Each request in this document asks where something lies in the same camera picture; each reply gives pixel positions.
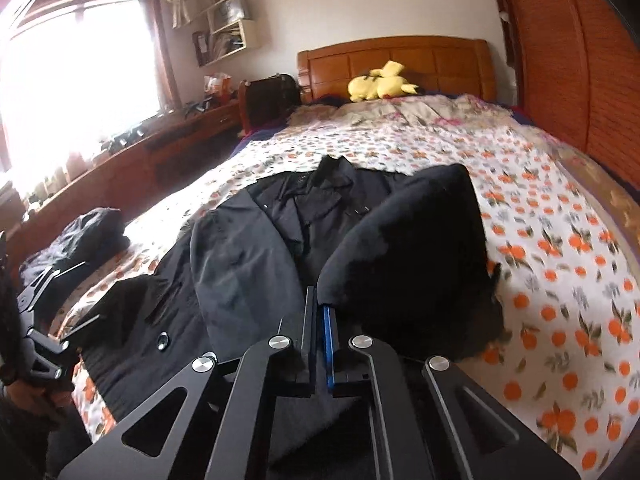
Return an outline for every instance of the window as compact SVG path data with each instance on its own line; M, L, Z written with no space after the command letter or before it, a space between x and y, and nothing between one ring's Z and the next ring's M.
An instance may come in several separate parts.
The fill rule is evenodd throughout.
M33 189L69 153L91 156L102 140L175 104L149 21L144 0L58 0L18 29L0 72L18 190Z

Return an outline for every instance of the yellow stuffed toy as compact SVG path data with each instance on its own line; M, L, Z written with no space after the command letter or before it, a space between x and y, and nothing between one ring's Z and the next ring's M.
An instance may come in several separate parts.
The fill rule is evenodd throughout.
M349 82L347 90L355 103L363 100L402 97L406 94L416 95L418 85L409 84L400 77L404 68L400 63L387 61L383 68L371 70L369 75L355 77Z

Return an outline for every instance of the bed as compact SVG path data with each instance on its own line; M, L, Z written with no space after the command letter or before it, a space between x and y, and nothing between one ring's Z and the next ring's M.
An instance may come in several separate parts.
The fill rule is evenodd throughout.
M352 76L389 59L433 94L296 108L285 128L131 222L129 249L76 289L54 330L67 332L117 280L153 273L195 219L261 177L314 170L326 154L404 174L460 162L480 205L488 269L502 264L507 328L461 368L583 479L622 478L620 464L638 450L635 436L623 444L640 416L640 206L587 156L490 103L495 79L482 40L405 36L300 52L302 101L344 97ZM245 103L259 99L254 89ZM275 107L271 119L281 114ZM74 381L96 441L115 421L82 363Z

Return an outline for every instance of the floral blanket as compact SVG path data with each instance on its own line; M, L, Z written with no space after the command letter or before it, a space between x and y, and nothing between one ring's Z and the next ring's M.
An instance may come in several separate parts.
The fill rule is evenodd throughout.
M273 139L250 143L133 221L130 248L76 290L60 334L116 280L154 272L206 210L258 178L314 170L326 154L404 174L466 165L488 266L503 268L507 330L460 366L582 478L597 478L640 416L640 210L587 157L469 95L301 107ZM113 417L82 365L75 384L95 441Z

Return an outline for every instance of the headboard panel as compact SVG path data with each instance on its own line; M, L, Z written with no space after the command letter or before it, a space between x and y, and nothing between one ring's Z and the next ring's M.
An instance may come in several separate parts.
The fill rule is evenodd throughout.
M469 93L495 101L494 66L485 40L447 36L391 36L339 43L298 53L302 101L327 94L348 97L349 81L388 60L404 65L402 76L425 90Z

